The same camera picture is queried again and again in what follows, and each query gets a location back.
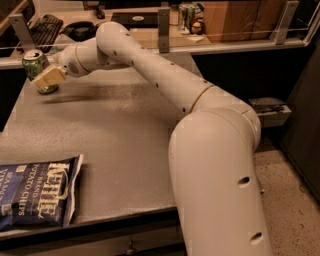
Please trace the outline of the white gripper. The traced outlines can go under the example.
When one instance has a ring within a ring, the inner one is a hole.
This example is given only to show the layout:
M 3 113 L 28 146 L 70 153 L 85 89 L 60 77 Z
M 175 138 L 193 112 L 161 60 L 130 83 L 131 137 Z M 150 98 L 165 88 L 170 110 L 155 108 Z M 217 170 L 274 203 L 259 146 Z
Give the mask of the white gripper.
M 67 74 L 73 77 L 80 76 L 75 45 L 67 46 L 64 50 L 54 54 L 53 59 L 59 66 L 50 65 L 33 80 L 33 84 L 39 89 L 45 89 L 65 81 Z

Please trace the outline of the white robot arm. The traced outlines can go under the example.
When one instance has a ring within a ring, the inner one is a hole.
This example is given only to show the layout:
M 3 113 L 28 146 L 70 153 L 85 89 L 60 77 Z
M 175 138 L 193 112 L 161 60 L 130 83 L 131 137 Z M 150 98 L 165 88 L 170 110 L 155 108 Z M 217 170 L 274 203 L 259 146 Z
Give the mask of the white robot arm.
M 113 21 L 56 54 L 33 83 L 45 88 L 120 65 L 134 68 L 183 114 L 168 158 L 187 255 L 274 256 L 253 159 L 261 124 L 249 104 L 146 49 Z

